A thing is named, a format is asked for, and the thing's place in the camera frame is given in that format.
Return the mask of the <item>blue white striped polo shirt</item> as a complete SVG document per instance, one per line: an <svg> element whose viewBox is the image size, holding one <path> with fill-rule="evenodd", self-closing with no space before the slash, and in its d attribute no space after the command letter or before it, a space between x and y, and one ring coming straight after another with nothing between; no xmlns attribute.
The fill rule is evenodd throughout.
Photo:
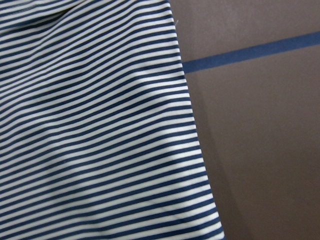
<svg viewBox="0 0 320 240"><path fill-rule="evenodd" d="M0 237L225 238L169 1L1 1Z"/></svg>

